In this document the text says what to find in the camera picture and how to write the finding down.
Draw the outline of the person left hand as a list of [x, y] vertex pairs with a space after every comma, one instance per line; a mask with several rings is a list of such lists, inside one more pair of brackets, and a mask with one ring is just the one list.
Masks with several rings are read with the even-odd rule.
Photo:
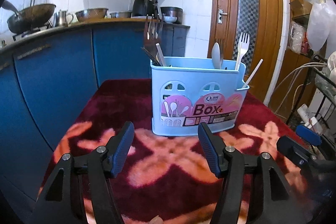
[[163, 219], [159, 215], [157, 215], [156, 217], [151, 219], [148, 224], [163, 224]]

